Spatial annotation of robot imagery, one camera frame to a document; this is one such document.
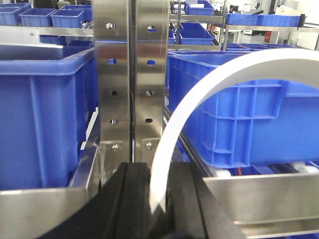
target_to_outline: white wall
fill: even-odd
[[[306,22],[319,24],[319,0],[299,0],[298,9],[306,14]],[[298,46],[315,49],[318,33],[294,33]]]

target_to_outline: vertical metal frame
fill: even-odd
[[[132,156],[129,13],[131,1],[94,0],[102,183]]]
[[[169,0],[136,0],[135,162],[152,163],[162,134]]]

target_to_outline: white roller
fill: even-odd
[[[218,67],[198,82],[177,106],[159,142],[152,164],[150,207],[165,212],[169,164],[189,115],[207,98],[232,85],[256,79],[283,79],[314,87],[318,82],[319,52],[303,49],[271,49],[246,54]]]
[[[295,170],[298,170],[301,167],[304,167],[306,164],[305,162],[295,162],[290,164]]]
[[[298,168],[298,171],[300,173],[310,173],[310,174],[316,174],[316,173],[319,173],[319,169],[317,169],[316,167],[314,166],[302,166],[300,168]]]
[[[217,170],[213,171],[213,176],[222,177],[222,178],[230,178],[231,174],[226,169],[217,169]]]

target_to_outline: bolt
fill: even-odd
[[[151,143],[151,142],[146,143],[146,144],[145,144],[145,148],[146,148],[147,150],[151,150],[151,149],[153,148],[152,143]]]
[[[112,145],[112,152],[117,152],[117,151],[119,151],[119,145],[118,144],[114,144],[114,145]]]

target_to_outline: blue plastic crate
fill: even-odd
[[[169,30],[168,31],[168,44],[175,44],[175,36],[174,36],[174,31]]]
[[[82,10],[84,11],[84,21],[93,21],[92,5],[66,5],[62,10]]]
[[[226,45],[226,51],[250,51],[249,47],[244,47],[236,43],[228,43]]]
[[[49,36],[49,35],[41,35],[40,42],[47,44],[56,44],[66,46],[65,36]]]
[[[248,43],[248,44],[239,44],[239,46],[241,47],[247,47],[250,49],[250,51],[261,51],[261,50],[267,50],[269,49],[269,47],[267,47],[266,45],[263,45],[263,44],[251,44],[251,43]]]
[[[212,45],[212,40],[207,31],[180,31],[180,43],[183,45]]]
[[[51,15],[53,26],[62,28],[81,28],[84,22],[84,11],[62,10]]]
[[[65,47],[63,55],[0,60],[0,190],[64,187],[77,167],[95,53]]]
[[[223,63],[217,55],[169,57],[172,110],[197,81]],[[314,161],[319,157],[318,105],[316,88],[276,79],[250,81],[209,98],[184,130],[203,160],[215,167]]]
[[[212,16],[214,15],[214,8],[212,5],[205,0],[198,0],[198,4],[204,4],[204,7],[191,7],[187,2],[185,2],[185,13],[187,15],[204,15]]]
[[[202,77],[238,56],[240,54],[220,54],[219,51],[211,52],[210,55],[170,55],[169,109],[173,112],[187,92]],[[191,114],[183,129],[197,150],[201,147],[201,107],[202,105]]]
[[[0,4],[0,8],[5,8],[5,7],[18,7],[20,8],[20,13],[25,12],[29,9],[31,9],[31,4],[30,3],[5,3],[5,4]]]
[[[0,8],[0,25],[17,26],[21,23],[21,8],[3,7]]]
[[[228,13],[226,17],[226,24],[256,26],[257,20],[258,15]]]
[[[300,16],[258,15],[258,26],[297,27]]]
[[[56,10],[51,8],[32,8],[20,14],[23,26],[52,26],[50,15]]]
[[[82,40],[73,40],[69,43],[69,46],[85,46],[85,47],[92,47],[92,41],[82,41]]]
[[[287,44],[263,44],[268,48],[296,48],[296,46],[287,45]]]
[[[206,31],[200,23],[181,23],[181,30]]]

